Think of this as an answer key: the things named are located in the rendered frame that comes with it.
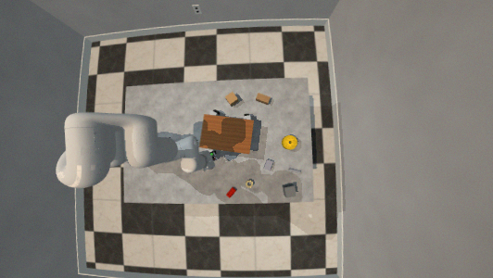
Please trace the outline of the brown wooden block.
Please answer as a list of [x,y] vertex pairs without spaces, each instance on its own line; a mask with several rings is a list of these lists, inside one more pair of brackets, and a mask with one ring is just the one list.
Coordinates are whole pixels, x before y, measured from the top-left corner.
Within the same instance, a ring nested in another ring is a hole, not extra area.
[[258,93],[258,95],[256,97],[256,101],[258,101],[260,103],[263,103],[265,105],[268,105],[269,100],[270,100],[270,97],[269,96],[266,96],[266,95],[263,95],[263,94],[260,94],[260,93]]

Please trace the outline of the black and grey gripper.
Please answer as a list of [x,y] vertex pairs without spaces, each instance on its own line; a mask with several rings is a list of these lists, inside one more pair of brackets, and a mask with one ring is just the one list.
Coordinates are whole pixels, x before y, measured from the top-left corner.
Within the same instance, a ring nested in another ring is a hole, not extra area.
[[208,150],[201,151],[201,152],[199,152],[199,154],[205,155],[208,159],[208,165],[204,170],[205,171],[212,170],[215,167],[215,163],[214,163],[215,158],[211,156],[211,154],[209,153]]

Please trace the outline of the yellow short cylinder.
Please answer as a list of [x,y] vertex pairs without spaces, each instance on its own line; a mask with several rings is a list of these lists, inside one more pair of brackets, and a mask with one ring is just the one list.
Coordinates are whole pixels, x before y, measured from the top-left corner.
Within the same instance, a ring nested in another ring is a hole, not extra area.
[[[290,142],[290,144],[288,142]],[[282,140],[282,146],[285,149],[294,149],[297,146],[297,138],[293,135],[287,135]]]

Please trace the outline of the tan cardboard box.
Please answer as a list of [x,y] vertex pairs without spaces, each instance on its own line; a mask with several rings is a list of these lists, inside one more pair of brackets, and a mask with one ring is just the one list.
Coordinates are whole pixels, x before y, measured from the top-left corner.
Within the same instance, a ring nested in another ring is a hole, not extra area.
[[231,105],[231,107],[233,105],[235,105],[237,102],[239,102],[238,101],[238,98],[235,96],[234,92],[231,92],[230,94],[228,94],[227,96],[225,96],[225,98],[226,98],[227,101],[230,101],[230,103],[229,102],[228,103]]

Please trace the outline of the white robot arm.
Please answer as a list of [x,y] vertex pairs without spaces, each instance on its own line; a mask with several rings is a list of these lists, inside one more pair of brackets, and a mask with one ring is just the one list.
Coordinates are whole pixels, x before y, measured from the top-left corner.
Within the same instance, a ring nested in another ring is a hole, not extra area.
[[110,167],[126,160],[135,168],[145,168],[183,158],[183,171],[191,173],[199,168],[205,171],[208,159],[199,154],[195,136],[177,142],[169,137],[157,137],[157,122],[148,116],[73,113],[65,120],[66,151],[57,162],[57,178],[69,187],[90,187],[103,181]]

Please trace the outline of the red toy building brick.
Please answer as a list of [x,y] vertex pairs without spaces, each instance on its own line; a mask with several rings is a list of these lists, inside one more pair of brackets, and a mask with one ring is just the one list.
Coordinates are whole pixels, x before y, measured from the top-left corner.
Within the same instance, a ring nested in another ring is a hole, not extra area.
[[235,191],[236,191],[236,189],[234,189],[234,188],[232,187],[232,189],[231,189],[231,190],[227,193],[227,196],[228,196],[228,197],[231,197],[231,196],[234,194],[234,192],[235,192]]

